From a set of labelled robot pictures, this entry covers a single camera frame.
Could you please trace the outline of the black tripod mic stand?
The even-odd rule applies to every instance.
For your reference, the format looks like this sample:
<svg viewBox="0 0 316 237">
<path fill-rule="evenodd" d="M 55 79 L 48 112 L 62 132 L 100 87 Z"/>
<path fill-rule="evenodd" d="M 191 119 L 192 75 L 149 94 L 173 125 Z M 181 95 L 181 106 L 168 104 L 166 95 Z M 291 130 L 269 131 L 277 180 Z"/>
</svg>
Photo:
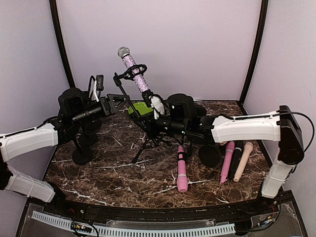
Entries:
<svg viewBox="0 0 316 237">
<path fill-rule="evenodd" d="M 141 95 L 144 99 L 140 103 L 140 106 L 136 106 L 134 103 L 129 102 L 132 113 L 130 117 L 133 122 L 143 129 L 147 135 L 145 142 L 139 149 L 136 156 L 132 159 L 132 163 L 136 163 L 141 153 L 146 149 L 152 149 L 158 147 L 161 143 L 165 143 L 168 146 L 172 146 L 170 141 L 164 139 L 165 135 L 158 135 L 157 132 L 151 127 L 151 122 L 155 118 L 155 114 L 158 116 L 164 112 L 164 101 L 163 99 L 149 89 L 146 80 L 144 79 L 144 73 L 147 70 L 145 64 L 135 64 L 127 66 L 126 71 L 123 74 L 114 73 L 113 80 L 116 86 L 121 90 L 123 95 L 126 95 L 126 91 L 122 86 L 122 80 L 131 80 L 135 82 L 137 88 L 140 90 Z"/>
</svg>

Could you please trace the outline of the purple glitter microphone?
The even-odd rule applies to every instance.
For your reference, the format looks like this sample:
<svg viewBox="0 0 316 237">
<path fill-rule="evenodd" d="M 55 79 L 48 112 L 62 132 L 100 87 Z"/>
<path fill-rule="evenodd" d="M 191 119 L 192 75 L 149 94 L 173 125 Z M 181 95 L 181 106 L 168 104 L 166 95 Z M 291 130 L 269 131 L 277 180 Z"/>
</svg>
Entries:
<svg viewBox="0 0 316 237">
<path fill-rule="evenodd" d="M 126 67 L 126 71 L 123 74 L 124 78 L 133 80 L 141 93 L 149 90 L 150 88 L 144 78 L 144 72 L 147 70 L 147 66 L 144 64 L 136 64 L 128 47 L 120 47 L 118 49 L 118 56 L 122 59 Z"/>
</svg>

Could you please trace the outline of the black microphone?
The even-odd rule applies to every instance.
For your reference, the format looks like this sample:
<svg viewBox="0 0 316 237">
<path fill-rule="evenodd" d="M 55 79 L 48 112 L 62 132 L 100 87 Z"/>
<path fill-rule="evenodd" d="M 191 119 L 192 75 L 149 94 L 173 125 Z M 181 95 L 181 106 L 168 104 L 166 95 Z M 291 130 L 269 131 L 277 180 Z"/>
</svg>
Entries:
<svg viewBox="0 0 316 237">
<path fill-rule="evenodd" d="M 228 179 L 233 180 L 243 153 L 244 141 L 236 141 L 229 168 Z"/>
</svg>

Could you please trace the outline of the black round-base mic stand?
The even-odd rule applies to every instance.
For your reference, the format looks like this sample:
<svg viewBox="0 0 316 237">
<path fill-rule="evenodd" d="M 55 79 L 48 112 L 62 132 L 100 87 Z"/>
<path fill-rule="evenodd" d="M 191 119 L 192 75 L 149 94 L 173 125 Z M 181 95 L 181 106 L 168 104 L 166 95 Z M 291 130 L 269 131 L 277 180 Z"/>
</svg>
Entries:
<svg viewBox="0 0 316 237">
<path fill-rule="evenodd" d="M 86 130 L 94 131 L 94 130 L 100 129 L 101 125 L 102 125 L 101 120 L 94 120 L 94 121 L 88 122 L 84 127 Z"/>
</svg>

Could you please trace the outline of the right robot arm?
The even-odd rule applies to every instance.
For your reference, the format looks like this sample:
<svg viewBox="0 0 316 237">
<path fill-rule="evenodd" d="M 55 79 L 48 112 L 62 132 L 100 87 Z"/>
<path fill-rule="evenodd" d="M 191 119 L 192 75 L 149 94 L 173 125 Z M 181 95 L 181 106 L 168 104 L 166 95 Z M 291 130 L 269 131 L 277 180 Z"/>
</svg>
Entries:
<svg viewBox="0 0 316 237">
<path fill-rule="evenodd" d="M 251 116 L 207 116 L 191 96 L 182 93 L 169 96 L 167 105 L 169 114 L 154 112 L 148 117 L 146 132 L 150 138 L 165 133 L 186 136 L 200 145 L 246 140 L 278 142 L 277 158 L 263 182 L 261 196 L 252 204 L 256 214 L 263 214 L 270 208 L 271 198 L 277 195 L 290 172 L 304 158 L 302 131 L 288 106 Z"/>
</svg>

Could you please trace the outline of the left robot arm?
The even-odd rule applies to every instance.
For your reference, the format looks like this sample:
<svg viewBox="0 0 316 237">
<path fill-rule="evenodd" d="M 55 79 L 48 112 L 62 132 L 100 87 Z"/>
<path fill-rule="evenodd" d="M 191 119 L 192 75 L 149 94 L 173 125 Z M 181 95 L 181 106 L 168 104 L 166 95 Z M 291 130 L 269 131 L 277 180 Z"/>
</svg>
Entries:
<svg viewBox="0 0 316 237">
<path fill-rule="evenodd" d="M 11 190 L 46 203 L 59 215 L 66 215 L 70 205 L 57 195 L 63 195 L 58 187 L 26 175 L 8 162 L 22 154 L 45 147 L 54 147 L 73 141 L 76 149 L 72 160 L 77 165 L 91 162 L 90 147 L 80 145 L 76 135 L 81 128 L 96 119 L 116 114 L 130 101 L 128 95 L 108 94 L 95 101 L 86 91 L 78 88 L 65 90 L 59 97 L 59 115 L 46 119 L 41 125 L 0 137 L 0 188 Z"/>
</svg>

